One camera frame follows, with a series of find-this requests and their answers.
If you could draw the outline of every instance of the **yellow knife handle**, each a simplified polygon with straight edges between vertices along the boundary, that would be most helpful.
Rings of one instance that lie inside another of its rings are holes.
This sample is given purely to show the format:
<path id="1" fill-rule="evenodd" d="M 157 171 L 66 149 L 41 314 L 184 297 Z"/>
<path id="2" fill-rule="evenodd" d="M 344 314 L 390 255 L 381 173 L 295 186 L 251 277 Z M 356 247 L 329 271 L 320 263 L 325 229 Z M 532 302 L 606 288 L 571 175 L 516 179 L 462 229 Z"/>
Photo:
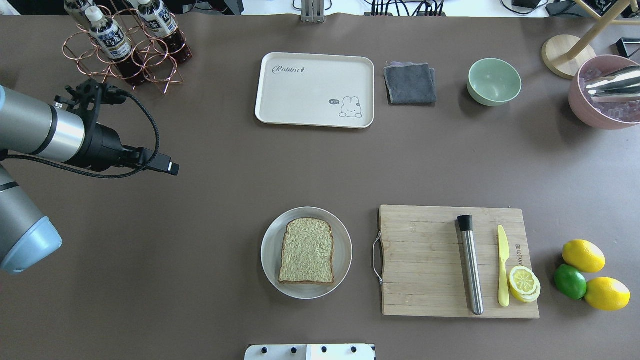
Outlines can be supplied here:
<path id="1" fill-rule="evenodd" d="M 509 285 L 507 284 L 507 264 L 500 262 L 500 279 L 498 282 L 498 302 L 501 306 L 509 306 Z"/>

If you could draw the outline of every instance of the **bread crust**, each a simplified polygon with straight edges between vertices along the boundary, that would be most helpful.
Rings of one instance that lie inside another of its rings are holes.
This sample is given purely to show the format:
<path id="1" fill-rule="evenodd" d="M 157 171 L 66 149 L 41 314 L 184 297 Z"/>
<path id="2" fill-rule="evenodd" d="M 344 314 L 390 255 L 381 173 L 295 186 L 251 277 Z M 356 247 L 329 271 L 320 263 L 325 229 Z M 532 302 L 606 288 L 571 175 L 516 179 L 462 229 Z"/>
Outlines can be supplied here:
<path id="1" fill-rule="evenodd" d="M 312 218 L 312 217 L 305 217 L 305 218 L 309 218 L 309 219 L 314 219 L 314 220 L 318 220 L 318 221 L 322 221 L 324 223 L 326 223 L 326 225 L 329 227 L 329 235 L 331 236 L 331 258 L 329 259 L 329 263 L 331 265 L 331 282 L 319 282 L 319 281 L 288 281 L 288 280 L 280 280 L 280 275 L 278 276 L 278 282 L 280 284 L 311 284 L 311 285 L 331 285 L 333 283 L 335 283 L 335 274 L 334 274 L 334 269 L 333 269 L 333 254 L 335 253 L 335 238 L 333 237 L 333 228 L 331 227 L 331 224 L 329 224 L 328 222 L 318 219 L 318 218 Z M 299 220 L 301 218 L 297 218 L 297 219 L 293 219 L 291 220 L 288 224 L 287 224 L 287 230 L 284 234 L 284 238 L 282 239 L 282 249 L 280 251 L 280 272 L 282 273 L 282 261 L 284 260 L 284 247 L 285 247 L 285 243 L 284 240 L 287 238 L 287 234 L 289 233 L 289 226 L 291 225 L 292 222 Z"/>

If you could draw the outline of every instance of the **bunny drawing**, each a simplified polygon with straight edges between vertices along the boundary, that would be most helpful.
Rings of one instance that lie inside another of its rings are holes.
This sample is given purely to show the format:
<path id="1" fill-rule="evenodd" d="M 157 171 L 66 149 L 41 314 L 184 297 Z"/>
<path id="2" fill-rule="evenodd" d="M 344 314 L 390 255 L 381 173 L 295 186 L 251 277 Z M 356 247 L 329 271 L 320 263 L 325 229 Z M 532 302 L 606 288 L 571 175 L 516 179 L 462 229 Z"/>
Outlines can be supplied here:
<path id="1" fill-rule="evenodd" d="M 340 109 L 341 117 L 362 117 L 362 108 L 360 100 L 357 97 L 345 96 L 342 100 L 342 108 Z"/>

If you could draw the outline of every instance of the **rectangular tray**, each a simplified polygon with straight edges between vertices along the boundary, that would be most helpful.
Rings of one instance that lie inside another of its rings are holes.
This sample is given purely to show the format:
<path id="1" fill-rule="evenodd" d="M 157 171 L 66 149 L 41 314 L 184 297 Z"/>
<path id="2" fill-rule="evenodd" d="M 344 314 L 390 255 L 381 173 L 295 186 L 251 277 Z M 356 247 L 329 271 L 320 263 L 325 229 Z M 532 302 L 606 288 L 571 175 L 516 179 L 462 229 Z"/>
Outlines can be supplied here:
<path id="1" fill-rule="evenodd" d="M 468 306 L 456 229 L 459 215 L 472 215 L 484 313 Z M 525 304 L 509 294 L 508 307 L 498 303 L 497 226 L 509 239 L 507 272 L 516 265 L 531 268 L 522 210 L 380 206 L 383 250 L 382 313 L 456 318 L 539 318 L 538 301 Z"/>
<path id="2" fill-rule="evenodd" d="M 359 56 L 269 53 L 255 116 L 265 124 L 350 127 L 373 123 L 373 63 Z"/>

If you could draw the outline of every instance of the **pink bowl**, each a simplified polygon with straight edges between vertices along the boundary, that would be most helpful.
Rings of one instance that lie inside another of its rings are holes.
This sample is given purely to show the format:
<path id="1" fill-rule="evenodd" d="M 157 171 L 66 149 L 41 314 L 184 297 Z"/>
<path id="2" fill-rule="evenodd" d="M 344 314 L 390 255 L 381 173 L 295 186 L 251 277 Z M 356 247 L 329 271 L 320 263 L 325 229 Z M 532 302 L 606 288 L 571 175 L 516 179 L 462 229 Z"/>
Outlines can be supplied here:
<path id="1" fill-rule="evenodd" d="M 638 64 L 627 58 L 616 55 L 596 56 L 582 64 L 578 73 L 573 77 L 571 87 L 569 88 L 569 105 L 571 106 L 571 110 L 573 110 L 575 116 L 589 126 L 607 130 L 624 129 L 626 127 L 640 124 L 638 122 L 616 120 L 600 113 L 584 97 L 578 82 L 578 78 L 583 76 L 589 69 L 597 68 L 602 72 L 602 74 L 606 75 L 631 65 Z"/>

